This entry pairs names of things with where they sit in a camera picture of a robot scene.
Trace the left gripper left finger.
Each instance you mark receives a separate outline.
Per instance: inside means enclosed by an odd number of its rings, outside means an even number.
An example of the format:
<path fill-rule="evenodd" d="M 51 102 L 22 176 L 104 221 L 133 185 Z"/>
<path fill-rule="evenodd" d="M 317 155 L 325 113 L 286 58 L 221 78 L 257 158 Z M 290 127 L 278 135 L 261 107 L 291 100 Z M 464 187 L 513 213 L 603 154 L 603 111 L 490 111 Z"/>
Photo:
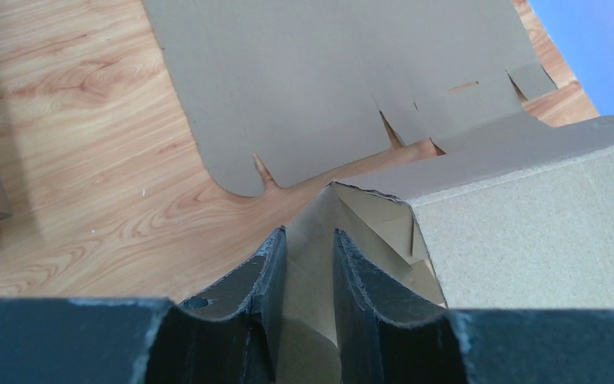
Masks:
<path fill-rule="evenodd" d="M 287 241 L 180 303 L 0 298 L 0 383 L 273 383 Z"/>

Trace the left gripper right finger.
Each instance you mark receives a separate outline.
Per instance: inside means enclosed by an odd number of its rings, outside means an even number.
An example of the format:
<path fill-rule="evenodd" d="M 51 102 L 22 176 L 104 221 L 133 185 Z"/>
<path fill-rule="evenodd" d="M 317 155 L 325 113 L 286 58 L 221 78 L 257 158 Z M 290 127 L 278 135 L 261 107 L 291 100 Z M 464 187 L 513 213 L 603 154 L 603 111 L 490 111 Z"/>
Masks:
<path fill-rule="evenodd" d="M 344 383 L 614 383 L 614 310 L 445 309 L 333 234 Z"/>

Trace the flat cardboard sheet underneath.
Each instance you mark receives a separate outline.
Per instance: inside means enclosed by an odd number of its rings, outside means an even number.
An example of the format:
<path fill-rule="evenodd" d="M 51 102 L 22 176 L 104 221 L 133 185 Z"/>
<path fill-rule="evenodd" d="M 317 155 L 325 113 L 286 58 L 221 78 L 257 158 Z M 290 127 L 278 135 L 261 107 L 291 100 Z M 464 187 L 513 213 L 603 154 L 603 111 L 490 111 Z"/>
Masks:
<path fill-rule="evenodd" d="M 387 150 L 450 151 L 556 89 L 510 1 L 146 1 L 209 176 L 257 197 Z"/>

